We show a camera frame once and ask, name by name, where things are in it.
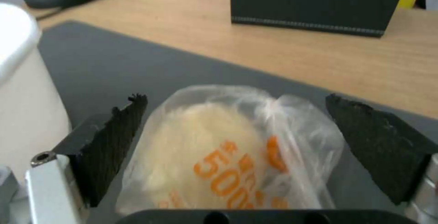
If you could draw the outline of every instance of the screw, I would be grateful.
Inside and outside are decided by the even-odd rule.
[[[44,163],[48,163],[52,160],[56,159],[56,154],[53,151],[45,151],[37,154],[30,161],[30,166],[35,168],[39,165],[43,165]]]

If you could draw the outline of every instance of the black foam pad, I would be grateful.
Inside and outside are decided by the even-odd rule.
[[[394,204],[409,201],[438,146],[392,113],[334,94],[325,102],[377,186]]]
[[[134,95],[123,110],[94,115],[59,143],[53,152],[70,158],[84,200],[96,207],[119,172],[147,105],[144,95]]]

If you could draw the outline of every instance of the silver metal part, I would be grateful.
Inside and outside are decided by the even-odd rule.
[[[20,185],[11,169],[0,165],[0,224],[9,223],[9,203],[19,187]]]
[[[86,219],[68,157],[41,163],[26,172],[33,224],[80,224]]]
[[[37,154],[36,156],[34,156],[32,158],[32,160],[30,161],[30,165],[32,168],[35,168],[39,165],[42,165],[44,163],[48,163],[52,160],[56,159],[56,154],[52,151],[45,151],[45,152],[41,152],[39,154]]]
[[[429,167],[426,170],[426,176],[433,182],[438,182],[438,154],[432,156]]]
[[[414,199],[405,211],[420,224],[438,224],[438,154],[432,156]]]
[[[20,185],[19,190],[9,203],[9,207],[9,224],[31,224],[29,198],[24,185]]]

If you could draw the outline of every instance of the black box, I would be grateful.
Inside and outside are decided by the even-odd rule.
[[[398,1],[231,0],[231,21],[381,37]]]

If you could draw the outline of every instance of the bread roll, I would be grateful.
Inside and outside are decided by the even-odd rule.
[[[211,103],[180,108],[149,132],[143,191],[156,207],[254,206],[268,166],[266,143],[236,109]]]

